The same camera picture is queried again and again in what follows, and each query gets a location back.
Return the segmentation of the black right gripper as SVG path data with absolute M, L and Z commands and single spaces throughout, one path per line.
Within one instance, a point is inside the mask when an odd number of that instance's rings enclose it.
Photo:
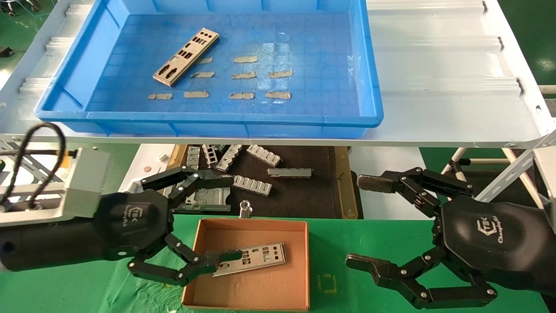
M 465 181 L 422 168 L 359 175 L 357 186 L 397 193 L 435 218 L 442 248 L 405 265 L 355 253 L 345 259 L 350 269 L 370 273 L 377 287 L 397 291 L 416 309 L 483 307 L 497 298 L 494 285 L 555 295 L 555 233 L 544 210 L 477 201 Z M 453 200 L 441 205 L 433 193 Z M 470 285 L 427 289 L 417 281 L 440 264 Z

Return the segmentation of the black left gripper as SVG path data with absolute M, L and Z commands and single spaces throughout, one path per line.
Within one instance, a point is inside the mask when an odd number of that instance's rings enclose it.
M 231 187 L 234 176 L 218 175 L 210 169 L 187 166 L 173 168 L 140 180 L 140 193 L 112 193 L 101 196 L 93 216 L 100 238 L 100 256 L 106 261 L 134 257 L 127 269 L 139 279 L 173 286 L 187 286 L 200 275 L 213 274 L 221 262 L 242 258 L 238 249 L 196 253 L 171 232 L 170 212 L 187 213 L 187 197 L 198 190 Z M 159 190 L 175 188 L 164 197 Z M 179 270 L 153 265 L 146 260 L 169 248 L 186 265 Z

